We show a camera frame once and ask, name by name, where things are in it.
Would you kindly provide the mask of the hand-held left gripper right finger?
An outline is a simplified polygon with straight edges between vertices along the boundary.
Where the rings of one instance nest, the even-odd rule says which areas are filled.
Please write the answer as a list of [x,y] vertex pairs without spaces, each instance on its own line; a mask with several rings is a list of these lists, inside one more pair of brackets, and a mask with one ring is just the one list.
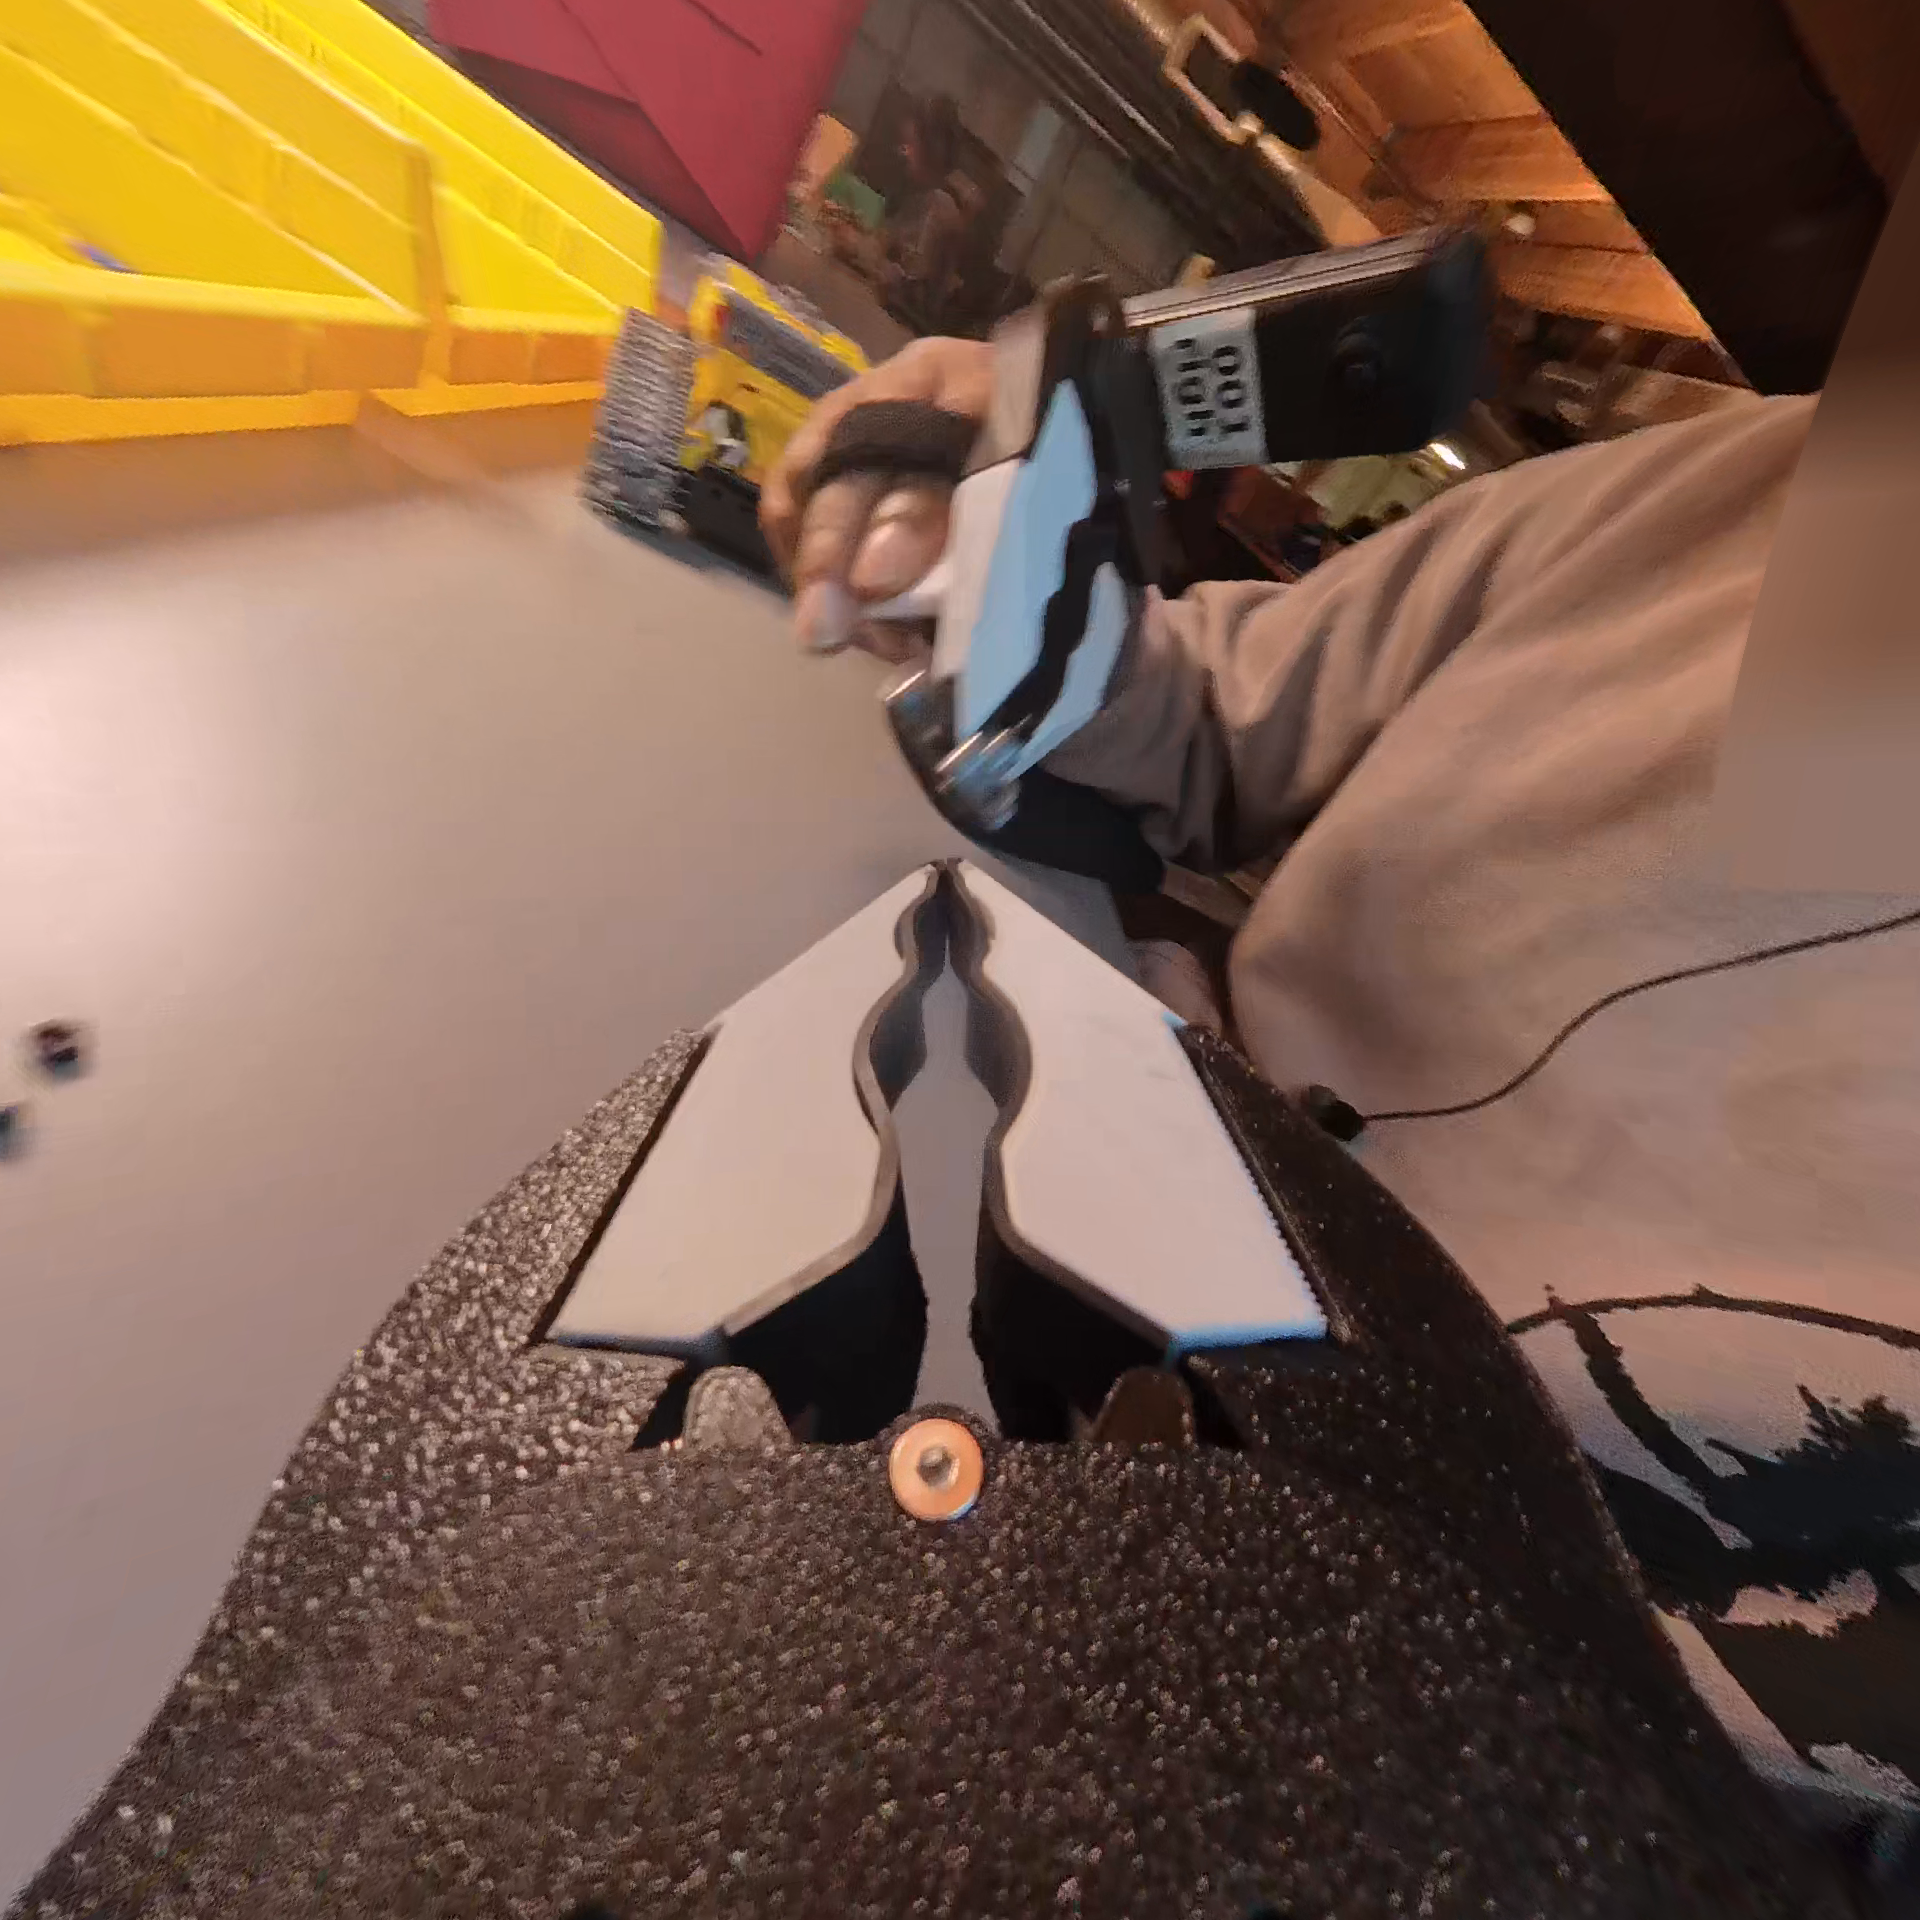
[[970,862],[954,970],[994,1106],[970,1330],[1003,1438],[1091,1433],[1133,1370],[1329,1338],[1185,1020]]

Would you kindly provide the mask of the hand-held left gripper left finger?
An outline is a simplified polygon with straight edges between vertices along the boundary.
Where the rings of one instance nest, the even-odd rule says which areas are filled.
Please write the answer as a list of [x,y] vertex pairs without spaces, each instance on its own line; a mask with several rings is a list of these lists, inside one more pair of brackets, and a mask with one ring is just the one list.
[[946,865],[912,871],[725,1007],[545,1311],[545,1342],[758,1378],[814,1444],[912,1406],[929,1296],[896,1103],[946,960]]

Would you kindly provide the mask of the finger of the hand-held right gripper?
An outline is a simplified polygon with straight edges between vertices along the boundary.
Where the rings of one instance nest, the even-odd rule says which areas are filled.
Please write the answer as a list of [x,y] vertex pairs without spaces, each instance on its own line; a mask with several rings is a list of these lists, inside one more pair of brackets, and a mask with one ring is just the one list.
[[1120,654],[1133,623],[1137,593],[1116,569],[1100,569],[1093,577],[1089,626],[1068,654],[1064,689],[1038,719],[1022,751],[1020,773],[1029,774],[1096,721],[1110,696]]
[[1074,383],[1054,388],[1020,462],[976,470],[950,505],[950,724],[1000,728],[997,708],[1041,664],[1070,533],[1093,513],[1097,463]]

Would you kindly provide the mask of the person's right forearm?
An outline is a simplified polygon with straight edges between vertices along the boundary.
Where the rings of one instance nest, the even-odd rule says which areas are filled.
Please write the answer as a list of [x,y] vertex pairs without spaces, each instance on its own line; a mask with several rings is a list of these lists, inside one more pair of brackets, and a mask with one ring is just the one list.
[[1740,657],[1818,393],[1744,398],[1498,470],[1304,582],[1148,593],[1105,705],[1042,770],[1174,862],[1274,856],[1453,664],[1515,680],[1494,742],[1624,674]]

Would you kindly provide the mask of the grey desk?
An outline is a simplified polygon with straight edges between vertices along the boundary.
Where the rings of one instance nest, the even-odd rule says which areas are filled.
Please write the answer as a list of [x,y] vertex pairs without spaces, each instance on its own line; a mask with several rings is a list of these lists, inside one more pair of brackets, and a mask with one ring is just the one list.
[[418,1269],[673,1033],[965,852],[864,655],[579,498],[592,407],[5,447],[10,1896]]

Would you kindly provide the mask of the person's right hand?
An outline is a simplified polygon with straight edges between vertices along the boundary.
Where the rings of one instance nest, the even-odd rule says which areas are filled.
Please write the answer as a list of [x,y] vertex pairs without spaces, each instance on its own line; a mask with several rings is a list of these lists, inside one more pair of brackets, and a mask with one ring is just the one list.
[[914,586],[948,537],[954,489],[938,477],[852,470],[821,480],[834,426],[875,401],[924,401],[981,426],[992,396],[990,342],[920,337],[824,396],[792,433],[762,477],[758,528],[792,591],[804,652],[909,657],[906,628],[868,621],[868,607]]

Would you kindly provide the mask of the black round disc on pole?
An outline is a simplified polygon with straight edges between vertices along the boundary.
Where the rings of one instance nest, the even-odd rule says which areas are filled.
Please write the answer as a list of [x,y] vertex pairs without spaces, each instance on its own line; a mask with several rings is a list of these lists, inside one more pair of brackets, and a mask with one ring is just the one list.
[[1237,126],[1274,136],[1297,153],[1316,148],[1321,140],[1320,118],[1289,73],[1258,60],[1238,60],[1232,63],[1229,93]]

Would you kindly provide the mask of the yellow tracked toy robot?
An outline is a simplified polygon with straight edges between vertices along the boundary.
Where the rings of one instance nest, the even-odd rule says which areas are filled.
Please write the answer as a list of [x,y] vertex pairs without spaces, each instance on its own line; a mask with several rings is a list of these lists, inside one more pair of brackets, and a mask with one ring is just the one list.
[[682,533],[777,576],[762,485],[812,407],[868,365],[800,292],[707,256],[678,324],[633,309],[609,359],[582,500],[642,535]]

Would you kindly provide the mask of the person's beige sweatshirt torso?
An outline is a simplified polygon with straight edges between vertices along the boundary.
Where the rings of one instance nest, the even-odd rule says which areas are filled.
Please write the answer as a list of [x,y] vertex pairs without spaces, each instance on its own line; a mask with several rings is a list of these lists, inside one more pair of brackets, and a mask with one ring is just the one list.
[[1755,1770],[1915,1874],[1915,898],[1734,889],[1706,758],[1377,745],[1237,984],[1475,1281]]

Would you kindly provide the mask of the pile of small toy bricks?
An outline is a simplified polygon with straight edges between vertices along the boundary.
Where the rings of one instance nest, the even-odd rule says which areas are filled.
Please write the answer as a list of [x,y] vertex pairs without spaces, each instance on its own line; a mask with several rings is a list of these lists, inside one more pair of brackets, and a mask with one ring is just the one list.
[[3,1167],[21,1162],[37,1144],[46,1100],[75,1086],[92,1069],[92,1030],[75,1020],[43,1020],[5,1047]]

